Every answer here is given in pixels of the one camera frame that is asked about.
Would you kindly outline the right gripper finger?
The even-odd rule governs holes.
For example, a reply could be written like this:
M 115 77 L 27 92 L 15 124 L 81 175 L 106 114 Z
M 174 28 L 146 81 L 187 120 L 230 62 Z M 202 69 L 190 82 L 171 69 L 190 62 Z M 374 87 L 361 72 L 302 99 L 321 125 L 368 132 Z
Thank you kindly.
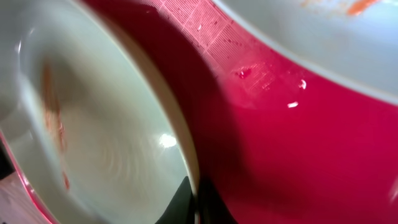
M 210 179 L 202 179 L 193 194 L 184 178 L 156 224 L 237 224 Z

